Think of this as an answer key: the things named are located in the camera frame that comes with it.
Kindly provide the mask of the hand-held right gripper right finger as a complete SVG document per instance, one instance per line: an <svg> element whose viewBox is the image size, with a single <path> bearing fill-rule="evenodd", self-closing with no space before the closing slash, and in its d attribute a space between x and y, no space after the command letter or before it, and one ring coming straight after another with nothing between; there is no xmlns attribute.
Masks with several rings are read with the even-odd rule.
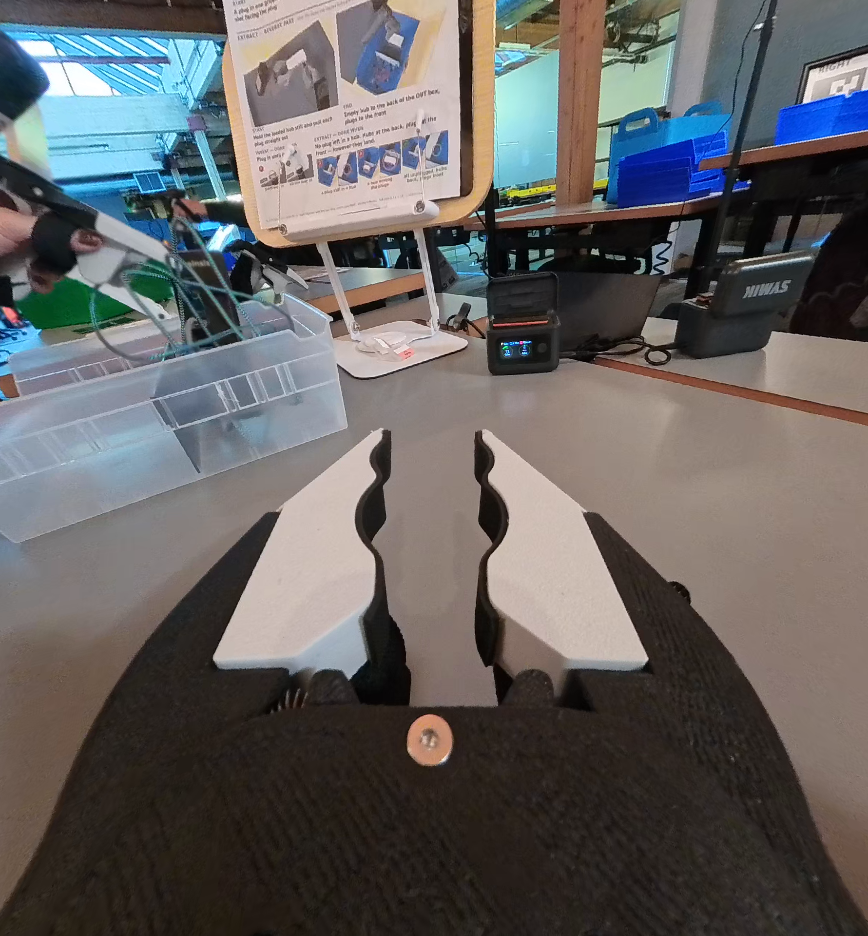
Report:
<svg viewBox="0 0 868 936"><path fill-rule="evenodd" d="M575 673L649 662L583 507L487 429L474 439L478 520L475 642L498 698L536 670L562 698Z"/></svg>

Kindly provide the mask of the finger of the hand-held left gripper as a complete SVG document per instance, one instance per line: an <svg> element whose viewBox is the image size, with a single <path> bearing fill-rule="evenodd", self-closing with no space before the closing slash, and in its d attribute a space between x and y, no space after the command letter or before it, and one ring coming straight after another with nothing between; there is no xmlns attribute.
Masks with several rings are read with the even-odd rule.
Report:
<svg viewBox="0 0 868 936"><path fill-rule="evenodd" d="M144 317L168 321L173 318L163 304L143 296L123 280L126 272L138 273L155 257L132 251L100 251L80 255L75 265L75 281L100 295L112 298Z"/></svg>
<svg viewBox="0 0 868 936"><path fill-rule="evenodd" d="M165 245L117 218L87 208L91 216L91 230L101 240L100 250L87 253L87 262L124 261L127 256L141 260L167 262L169 251Z"/></svg>

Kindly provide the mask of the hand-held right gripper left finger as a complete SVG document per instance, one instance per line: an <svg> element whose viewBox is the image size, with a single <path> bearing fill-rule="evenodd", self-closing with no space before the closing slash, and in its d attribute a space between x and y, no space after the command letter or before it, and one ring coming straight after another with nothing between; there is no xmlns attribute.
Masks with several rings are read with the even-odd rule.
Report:
<svg viewBox="0 0 868 936"><path fill-rule="evenodd" d="M376 429L279 509L214 652L218 669L284 669L300 696L336 671L364 703L407 704L405 642L374 545L391 460L391 432Z"/></svg>

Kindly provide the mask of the black usb hub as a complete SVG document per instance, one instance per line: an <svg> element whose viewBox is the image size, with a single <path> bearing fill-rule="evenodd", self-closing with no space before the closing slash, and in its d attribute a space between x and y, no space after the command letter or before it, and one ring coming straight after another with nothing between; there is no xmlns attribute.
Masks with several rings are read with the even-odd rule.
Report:
<svg viewBox="0 0 868 936"><path fill-rule="evenodd" d="M186 344L207 349L243 340L223 254L187 250L178 254L178 263L175 298Z"/></svg>

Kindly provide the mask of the clear plastic bin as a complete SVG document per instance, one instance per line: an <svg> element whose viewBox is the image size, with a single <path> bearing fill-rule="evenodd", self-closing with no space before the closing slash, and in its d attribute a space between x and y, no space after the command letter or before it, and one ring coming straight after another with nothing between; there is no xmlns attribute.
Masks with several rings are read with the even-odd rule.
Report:
<svg viewBox="0 0 868 936"><path fill-rule="evenodd" d="M9 359L0 403L0 534L14 543L347 427L331 318L287 296L246 306L239 343L148 361L144 321Z"/></svg>

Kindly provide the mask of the green box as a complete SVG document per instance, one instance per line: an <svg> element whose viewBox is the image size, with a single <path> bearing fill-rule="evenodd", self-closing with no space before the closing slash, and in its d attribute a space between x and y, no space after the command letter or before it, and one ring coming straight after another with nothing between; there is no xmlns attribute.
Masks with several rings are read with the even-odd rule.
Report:
<svg viewBox="0 0 868 936"><path fill-rule="evenodd" d="M59 280L49 292L30 291L17 300L15 307L39 332L65 329L90 332L91 312L100 324L108 325L126 324L137 317L125 303L71 278Z"/></svg>

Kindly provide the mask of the black charging case with screen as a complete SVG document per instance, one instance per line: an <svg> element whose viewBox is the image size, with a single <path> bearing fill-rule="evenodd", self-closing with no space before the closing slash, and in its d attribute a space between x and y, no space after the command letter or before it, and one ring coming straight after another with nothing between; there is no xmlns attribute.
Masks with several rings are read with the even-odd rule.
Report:
<svg viewBox="0 0 868 936"><path fill-rule="evenodd" d="M560 358L558 281L540 272L493 278L486 290L487 366L493 376L544 373Z"/></svg>

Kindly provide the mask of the dark grey box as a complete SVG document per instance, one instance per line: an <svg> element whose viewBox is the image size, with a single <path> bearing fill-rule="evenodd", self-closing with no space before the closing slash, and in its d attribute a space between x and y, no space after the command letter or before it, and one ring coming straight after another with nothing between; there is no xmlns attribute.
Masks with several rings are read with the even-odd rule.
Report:
<svg viewBox="0 0 868 936"><path fill-rule="evenodd" d="M557 272L560 351L590 339L613 342L638 337L661 278L655 275Z"/></svg>

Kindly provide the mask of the grey hard case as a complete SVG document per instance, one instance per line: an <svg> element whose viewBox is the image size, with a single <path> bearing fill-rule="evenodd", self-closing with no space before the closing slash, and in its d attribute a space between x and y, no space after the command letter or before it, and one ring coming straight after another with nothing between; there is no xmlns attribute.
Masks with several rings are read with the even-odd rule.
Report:
<svg viewBox="0 0 868 936"><path fill-rule="evenodd" d="M715 289L681 302L674 350L695 359L763 349L778 320L797 303L814 267L812 251L728 264Z"/></svg>

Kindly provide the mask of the stack of blue bins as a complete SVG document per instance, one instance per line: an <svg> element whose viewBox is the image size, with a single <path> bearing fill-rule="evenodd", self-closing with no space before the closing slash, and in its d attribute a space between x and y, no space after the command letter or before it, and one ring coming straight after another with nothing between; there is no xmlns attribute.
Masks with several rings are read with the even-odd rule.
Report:
<svg viewBox="0 0 868 936"><path fill-rule="evenodd" d="M711 100L676 118L652 108L627 114L611 141L606 201L638 207L720 192L725 171L700 165L729 151L732 116L722 108Z"/></svg>

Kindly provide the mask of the wooden-edged table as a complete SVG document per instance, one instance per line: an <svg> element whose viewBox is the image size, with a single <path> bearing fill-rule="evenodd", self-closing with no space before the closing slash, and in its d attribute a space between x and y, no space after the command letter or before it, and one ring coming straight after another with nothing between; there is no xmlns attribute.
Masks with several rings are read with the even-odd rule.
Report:
<svg viewBox="0 0 868 936"><path fill-rule="evenodd" d="M835 212L852 198L868 196L868 131L748 150L738 168L749 185L732 195L724 212L719 195L634 208L593 201L532 205L519 212L488 205L467 225L484 225L487 270L498 276L509 268L526 270L531 250L596 249L639 257L656 245L657 235L668 234L671 224L698 220L685 292L690 297L707 284L715 265L711 237L722 233L728 217L748 214L743 257L752 258L765 252L780 217L791 216L784 242L790 251L802 217L813 210Z"/></svg>

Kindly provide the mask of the black pole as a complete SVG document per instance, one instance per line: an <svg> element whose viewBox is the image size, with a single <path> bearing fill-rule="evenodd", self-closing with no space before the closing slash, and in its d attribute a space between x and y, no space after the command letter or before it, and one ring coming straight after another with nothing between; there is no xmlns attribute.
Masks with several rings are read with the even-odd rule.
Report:
<svg viewBox="0 0 868 936"><path fill-rule="evenodd" d="M730 213L735 186L740 178L740 164L744 150L744 142L755 109L755 100L766 63L768 49L772 40L778 6L778 1L767 2L761 8L761 12L764 13L763 18L756 21L756 24L759 24L761 29L759 31L755 60L746 90L743 110L740 115L740 121L737 126L732 151L730 153L730 161L725 168L724 188L710 228L710 239L706 243L706 249L701 259L702 263L699 265L697 280L691 279L689 283L694 287L694 294L696 295L708 290L712 282L723 229Z"/></svg>

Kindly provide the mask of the blue plastic bin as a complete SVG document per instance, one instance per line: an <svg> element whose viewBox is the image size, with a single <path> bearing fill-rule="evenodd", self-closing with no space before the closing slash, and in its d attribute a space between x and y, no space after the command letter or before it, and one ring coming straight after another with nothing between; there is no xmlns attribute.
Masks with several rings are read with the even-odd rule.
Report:
<svg viewBox="0 0 868 936"><path fill-rule="evenodd" d="M826 97L783 108L778 115L774 145L868 131L868 90Z"/></svg>

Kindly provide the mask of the framed tag sign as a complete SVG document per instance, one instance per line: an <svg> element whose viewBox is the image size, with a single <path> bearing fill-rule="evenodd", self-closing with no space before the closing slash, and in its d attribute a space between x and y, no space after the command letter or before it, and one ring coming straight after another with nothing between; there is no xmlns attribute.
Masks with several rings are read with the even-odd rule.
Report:
<svg viewBox="0 0 868 936"><path fill-rule="evenodd" d="M804 64L795 104L848 97L865 90L868 90L868 44Z"/></svg>

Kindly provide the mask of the wooden post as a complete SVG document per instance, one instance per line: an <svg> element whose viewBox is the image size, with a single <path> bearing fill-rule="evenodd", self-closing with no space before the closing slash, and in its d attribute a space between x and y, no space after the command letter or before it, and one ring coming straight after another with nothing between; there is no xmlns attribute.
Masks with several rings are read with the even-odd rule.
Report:
<svg viewBox="0 0 868 936"><path fill-rule="evenodd" d="M605 1L559 3L557 207L592 200Z"/></svg>

